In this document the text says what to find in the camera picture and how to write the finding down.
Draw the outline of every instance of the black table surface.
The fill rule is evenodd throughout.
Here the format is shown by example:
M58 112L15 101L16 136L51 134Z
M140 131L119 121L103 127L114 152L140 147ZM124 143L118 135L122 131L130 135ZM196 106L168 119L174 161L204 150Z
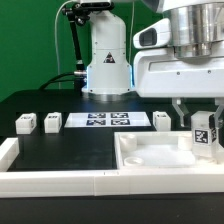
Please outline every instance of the black table surface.
M215 111L212 100L187 101L194 113ZM62 128L45 134L47 113L91 112L147 113L166 111L172 130L180 127L171 99L142 99L102 103L83 99L73 90L27 90L12 94L0 103L0 142L17 137L15 120L22 113L36 113L37 128L30 136L18 136L20 155L9 172L44 170L116 169L113 135L117 131L154 131L154 127ZM224 223L224 194L160 194L104 197L54 197L0 199L0 223Z

